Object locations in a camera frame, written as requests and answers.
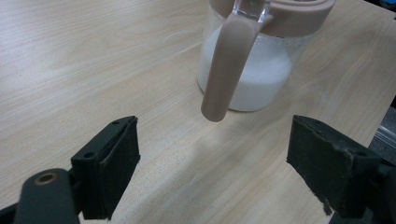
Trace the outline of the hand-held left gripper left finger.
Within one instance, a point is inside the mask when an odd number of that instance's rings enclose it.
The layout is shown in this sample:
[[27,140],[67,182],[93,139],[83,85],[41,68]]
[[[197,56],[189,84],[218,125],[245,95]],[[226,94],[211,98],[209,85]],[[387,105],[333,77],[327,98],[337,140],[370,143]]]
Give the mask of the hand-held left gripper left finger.
[[111,219],[140,160],[138,118],[110,122],[71,158],[85,219]]

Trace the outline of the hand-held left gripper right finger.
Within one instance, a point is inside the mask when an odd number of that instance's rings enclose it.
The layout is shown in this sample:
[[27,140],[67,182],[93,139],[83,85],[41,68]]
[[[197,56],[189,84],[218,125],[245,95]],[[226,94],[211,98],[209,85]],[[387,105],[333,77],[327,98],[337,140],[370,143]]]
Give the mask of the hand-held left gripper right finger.
[[309,117],[292,118],[289,163],[324,205],[326,214],[361,217],[365,189],[381,158],[370,149]]

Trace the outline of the glass jar with beige handle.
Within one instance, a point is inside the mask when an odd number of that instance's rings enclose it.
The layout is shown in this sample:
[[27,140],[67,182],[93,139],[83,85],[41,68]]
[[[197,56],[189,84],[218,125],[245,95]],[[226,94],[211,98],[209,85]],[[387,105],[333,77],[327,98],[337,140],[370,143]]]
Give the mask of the glass jar with beige handle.
[[295,65],[335,1],[210,0],[197,77],[204,117],[215,122],[225,118],[258,35],[289,38]]

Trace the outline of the metal floor rail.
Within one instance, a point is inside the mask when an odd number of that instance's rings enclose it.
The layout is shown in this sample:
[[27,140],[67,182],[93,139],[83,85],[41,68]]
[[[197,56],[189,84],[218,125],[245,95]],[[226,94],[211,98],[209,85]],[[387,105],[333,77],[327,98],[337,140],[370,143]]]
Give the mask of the metal floor rail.
[[375,137],[390,147],[396,148],[396,133],[380,125],[375,133]]

